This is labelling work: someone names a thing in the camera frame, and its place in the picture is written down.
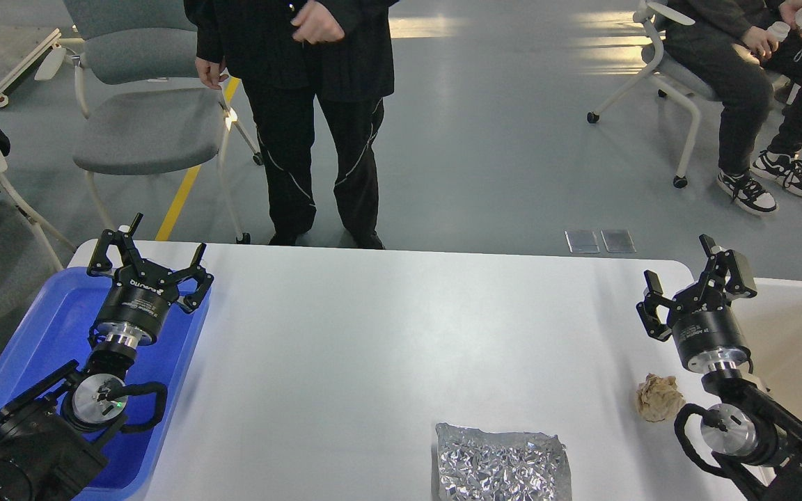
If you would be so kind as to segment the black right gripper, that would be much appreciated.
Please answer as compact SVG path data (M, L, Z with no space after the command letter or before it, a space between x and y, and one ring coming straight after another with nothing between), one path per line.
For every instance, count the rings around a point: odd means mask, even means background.
M732 302L757 297L755 277L739 251L723 248L707 234L699 240L707 263L697 292L666 298L658 275L645 270L647 287L636 310L650 338L665 342L673 334L682 368L693 373L709 373L715 365L736 369L751 360L751 351ZM668 311L668 321L660 320L659 307Z

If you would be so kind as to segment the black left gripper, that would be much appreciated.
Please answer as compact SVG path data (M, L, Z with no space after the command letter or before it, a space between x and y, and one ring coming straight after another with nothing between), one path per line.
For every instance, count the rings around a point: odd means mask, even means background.
M185 269L172 271L146 261L134 243L134 232L142 220L143 213L136 213L129 226L103 230L93 248L86 275L113 281L93 321L93 347L112 334L134 337L136 346L158 342L171 305L177 303L187 314L197 311L214 282L214 276L203 266L204 242ZM111 248L120 253L119 267L109 257ZM179 285L187 281L194 281L196 288L181 295Z

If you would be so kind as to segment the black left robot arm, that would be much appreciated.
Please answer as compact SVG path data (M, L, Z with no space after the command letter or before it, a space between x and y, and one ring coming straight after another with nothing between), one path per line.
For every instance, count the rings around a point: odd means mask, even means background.
M0 500L122 500L152 472L214 281L105 230L45 283L0 358Z

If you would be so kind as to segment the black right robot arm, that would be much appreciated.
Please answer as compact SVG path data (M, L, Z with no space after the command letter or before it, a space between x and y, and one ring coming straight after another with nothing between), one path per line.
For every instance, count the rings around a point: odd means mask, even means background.
M672 339L684 369L701 376L719 403L684 405L674 432L685 456L710 475L729 479L748 500L802 500L802 421L742 374L751 352L732 311L757 295L747 259L699 237L707 258L699 279L666 298L646 271L636 306L650 338Z

